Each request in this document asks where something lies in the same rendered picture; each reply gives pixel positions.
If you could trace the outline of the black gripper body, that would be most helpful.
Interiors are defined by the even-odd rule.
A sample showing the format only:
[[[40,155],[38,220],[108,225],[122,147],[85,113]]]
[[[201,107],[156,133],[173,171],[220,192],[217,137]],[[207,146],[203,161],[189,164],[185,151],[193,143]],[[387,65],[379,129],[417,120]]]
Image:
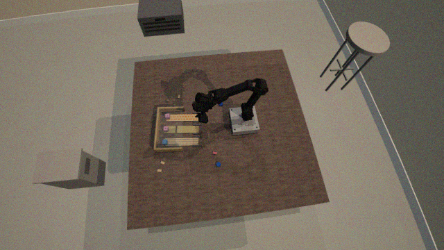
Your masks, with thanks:
[[[212,108],[207,107],[206,105],[204,106],[204,110],[200,112],[200,115],[198,116],[198,121],[201,123],[208,123],[208,116],[206,115],[205,112],[208,112],[208,110],[211,110]]]

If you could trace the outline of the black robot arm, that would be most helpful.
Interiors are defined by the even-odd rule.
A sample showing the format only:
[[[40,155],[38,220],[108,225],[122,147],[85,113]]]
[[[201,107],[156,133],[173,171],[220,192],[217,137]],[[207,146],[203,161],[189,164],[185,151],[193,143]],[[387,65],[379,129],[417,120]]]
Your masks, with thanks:
[[[253,86],[254,82],[256,83],[255,86]],[[193,101],[192,103],[193,110],[195,110],[196,112],[203,111],[205,105],[209,108],[212,108],[216,104],[221,104],[222,102],[226,101],[228,97],[239,94],[246,90],[251,90],[253,91],[253,93],[246,103],[241,104],[241,116],[244,121],[252,120],[252,117],[254,117],[253,106],[262,95],[265,95],[268,92],[266,79],[263,78],[254,78],[253,80],[248,79],[243,83],[234,85],[226,89],[219,88],[216,90],[208,91],[208,94],[199,92],[196,94],[195,101]],[[212,96],[212,93],[214,93],[214,96]]]

